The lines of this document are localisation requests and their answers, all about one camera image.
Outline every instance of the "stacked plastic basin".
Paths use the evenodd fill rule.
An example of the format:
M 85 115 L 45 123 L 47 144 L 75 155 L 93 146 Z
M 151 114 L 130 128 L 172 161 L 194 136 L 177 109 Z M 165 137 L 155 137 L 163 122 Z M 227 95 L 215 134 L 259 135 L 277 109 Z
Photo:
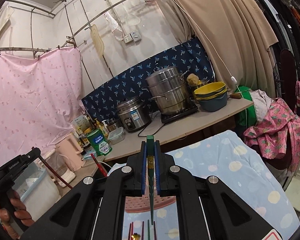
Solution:
M 215 112 L 227 104 L 227 88 L 223 82 L 214 82 L 194 91 L 201 108 L 207 112 Z

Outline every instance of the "silver screw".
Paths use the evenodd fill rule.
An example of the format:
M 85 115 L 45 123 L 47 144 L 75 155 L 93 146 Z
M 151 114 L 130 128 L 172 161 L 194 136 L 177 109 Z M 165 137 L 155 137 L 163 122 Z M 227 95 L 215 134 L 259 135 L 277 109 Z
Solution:
M 83 179 L 83 183 L 86 184 L 86 185 L 89 185 L 93 182 L 93 177 L 85 177 Z
M 173 165 L 173 166 L 170 167 L 170 171 L 172 171 L 172 172 L 178 172 L 178 171 L 180 171 L 180 167 L 176 166 L 176 165 Z
M 212 184 L 216 184 L 219 181 L 219 179 L 216 176 L 211 176 L 208 180 Z
M 129 173 L 130 171 L 132 171 L 132 168 L 130 166 L 124 166 L 122 167 L 121 171 L 124 173 Z

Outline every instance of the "red and white sticker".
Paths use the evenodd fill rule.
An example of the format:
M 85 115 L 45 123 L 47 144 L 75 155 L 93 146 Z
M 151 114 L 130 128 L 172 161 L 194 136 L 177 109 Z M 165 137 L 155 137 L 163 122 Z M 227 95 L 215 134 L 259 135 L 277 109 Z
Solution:
M 282 240 L 275 229 L 272 229 L 262 240 Z

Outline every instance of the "wall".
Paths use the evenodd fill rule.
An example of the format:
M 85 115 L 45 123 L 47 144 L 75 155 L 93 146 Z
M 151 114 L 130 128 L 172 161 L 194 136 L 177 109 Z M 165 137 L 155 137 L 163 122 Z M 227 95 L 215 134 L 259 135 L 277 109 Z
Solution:
M 120 0 L 110 1 L 114 4 Z M 105 0 L 82 0 L 82 3 L 89 19 L 92 19 L 109 7 Z M 65 43 L 66 36 L 71 36 L 64 4 L 67 7 L 73 32 L 76 32 L 87 23 L 80 0 L 67 0 L 67 2 L 58 6 L 54 10 L 56 17 L 53 20 L 53 26 L 60 46 Z M 119 4 L 114 9 L 127 33 L 137 30 L 142 36 L 142 40 L 137 44 L 134 42 L 125 44 L 123 41 L 117 41 L 114 38 L 103 16 L 100 16 L 91 23 L 92 25 L 95 24 L 98 28 L 105 45 L 104 57 L 114 76 L 163 50 L 178 45 L 170 30 L 170 26 L 154 0 L 127 0 L 123 5 Z M 127 14 L 126 10 L 138 16 L 141 19 L 140 24 L 133 27 L 127 26 L 124 22 Z M 84 40 L 87 41 L 87 45 L 82 44 L 79 46 L 79 49 L 94 87 L 97 88 L 110 80 L 112 78 L 111 73 L 104 60 L 99 59 L 93 47 L 90 30 L 81 31 L 75 37 L 75 40 L 78 45 L 82 44 Z M 85 95 L 93 91 L 84 70 L 83 86 Z
M 28 0 L 24 1 L 46 10 L 42 5 L 35 4 Z M 31 7 L 13 2 L 6 2 L 14 9 L 9 21 L 0 33 L 0 47 L 25 47 L 31 48 Z M 32 13 L 32 34 L 34 48 L 48 49 L 55 47 L 55 35 L 52 31 L 53 19 L 45 12 L 34 10 Z M 33 59 L 32 52 L 14 51 L 7 52 L 15 56 Z

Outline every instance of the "yellow bottle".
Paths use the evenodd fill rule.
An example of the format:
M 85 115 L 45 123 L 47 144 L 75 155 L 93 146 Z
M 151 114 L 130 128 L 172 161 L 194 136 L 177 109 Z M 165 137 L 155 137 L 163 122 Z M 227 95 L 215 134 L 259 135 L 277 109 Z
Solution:
M 105 126 L 103 125 L 103 123 L 100 123 L 97 119 L 96 119 L 96 127 L 97 127 L 97 129 L 100 129 L 102 131 L 103 135 L 107 139 L 109 133 L 108 133 L 107 129 L 105 128 Z

